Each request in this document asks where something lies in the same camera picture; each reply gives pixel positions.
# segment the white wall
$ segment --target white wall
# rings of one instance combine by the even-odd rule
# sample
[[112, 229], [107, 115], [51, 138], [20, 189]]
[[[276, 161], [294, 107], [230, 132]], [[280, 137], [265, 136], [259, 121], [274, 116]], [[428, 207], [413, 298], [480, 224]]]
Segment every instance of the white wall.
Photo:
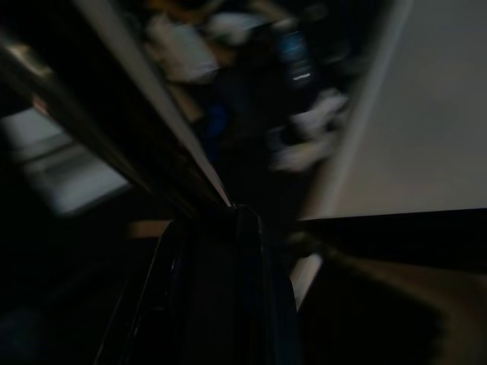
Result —
[[487, 207], [487, 2], [397, 4], [304, 219]]

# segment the white sneaker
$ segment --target white sneaker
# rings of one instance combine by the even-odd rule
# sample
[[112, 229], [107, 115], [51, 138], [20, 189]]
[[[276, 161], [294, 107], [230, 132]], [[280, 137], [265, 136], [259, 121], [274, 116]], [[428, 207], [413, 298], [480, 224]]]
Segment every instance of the white sneaker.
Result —
[[323, 134], [325, 125], [342, 108], [348, 98], [336, 89], [320, 93], [311, 110], [291, 116], [291, 121], [307, 140], [313, 141]]
[[333, 132], [320, 135], [316, 141], [286, 146], [274, 154], [270, 169], [299, 173], [330, 156], [335, 147], [336, 133]]

